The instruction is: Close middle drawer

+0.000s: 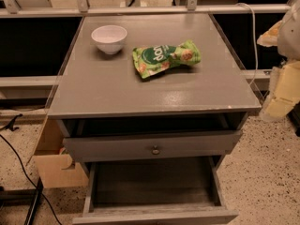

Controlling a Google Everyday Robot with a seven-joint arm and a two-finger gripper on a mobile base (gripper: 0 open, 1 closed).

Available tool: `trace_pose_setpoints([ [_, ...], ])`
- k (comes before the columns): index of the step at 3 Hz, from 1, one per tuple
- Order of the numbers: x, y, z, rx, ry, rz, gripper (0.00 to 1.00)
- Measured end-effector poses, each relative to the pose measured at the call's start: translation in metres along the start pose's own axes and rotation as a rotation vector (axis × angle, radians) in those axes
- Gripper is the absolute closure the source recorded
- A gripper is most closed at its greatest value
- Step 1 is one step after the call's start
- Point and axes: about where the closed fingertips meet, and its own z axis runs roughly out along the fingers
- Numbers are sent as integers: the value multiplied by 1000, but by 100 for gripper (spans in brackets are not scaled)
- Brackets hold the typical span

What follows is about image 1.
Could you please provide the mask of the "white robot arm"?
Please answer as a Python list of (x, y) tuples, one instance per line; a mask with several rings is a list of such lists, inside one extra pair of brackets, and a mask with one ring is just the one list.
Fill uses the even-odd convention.
[(260, 117), (272, 122), (285, 117), (300, 102), (300, 0), (293, 0), (281, 21), (259, 36), (264, 47), (277, 46), (287, 59), (282, 67), (273, 67), (269, 94), (262, 105)]

